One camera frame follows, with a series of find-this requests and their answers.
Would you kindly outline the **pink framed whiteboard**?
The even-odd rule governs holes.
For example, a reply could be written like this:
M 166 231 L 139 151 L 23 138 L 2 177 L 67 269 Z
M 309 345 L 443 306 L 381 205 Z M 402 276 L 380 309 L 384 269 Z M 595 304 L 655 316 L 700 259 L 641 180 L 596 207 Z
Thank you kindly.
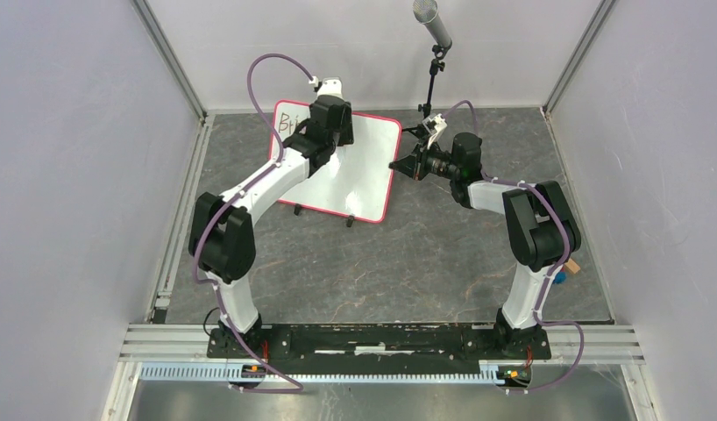
M 315 172 L 310 159 L 293 146 L 283 151 L 280 166 L 259 181 L 266 198 L 299 204 L 359 221 L 381 222 L 393 172 L 389 163 L 396 159 L 401 125 L 391 118 L 353 112 L 354 143 L 337 147 L 330 159 Z

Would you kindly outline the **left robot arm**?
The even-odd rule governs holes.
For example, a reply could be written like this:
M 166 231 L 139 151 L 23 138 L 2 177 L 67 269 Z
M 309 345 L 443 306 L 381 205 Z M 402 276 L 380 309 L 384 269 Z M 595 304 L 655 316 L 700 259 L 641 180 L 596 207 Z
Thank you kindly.
M 286 138 L 275 137 L 276 155 L 234 189 L 202 193 L 195 201 L 188 251 L 192 278 L 215 291 L 220 326 L 241 357 L 261 348 L 262 318 L 252 301 L 247 276 L 256 257 L 254 227 L 285 193 L 325 166 L 341 146 L 353 142 L 351 103 L 320 94 L 309 115 Z

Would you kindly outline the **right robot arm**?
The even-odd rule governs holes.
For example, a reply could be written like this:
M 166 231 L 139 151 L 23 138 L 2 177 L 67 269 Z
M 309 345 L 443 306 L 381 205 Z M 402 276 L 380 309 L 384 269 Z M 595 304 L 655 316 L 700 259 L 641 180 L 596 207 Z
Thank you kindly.
M 543 341 L 543 302 L 554 274 L 580 247 L 581 234 L 557 182 L 506 182 L 485 175 L 481 144 L 470 132 L 456 135 L 450 151 L 420 141 L 388 166 L 416 181 L 426 175 L 445 178 L 462 207 L 504 216 L 517 265 L 508 299 L 496 314 L 493 347 L 514 358 Z

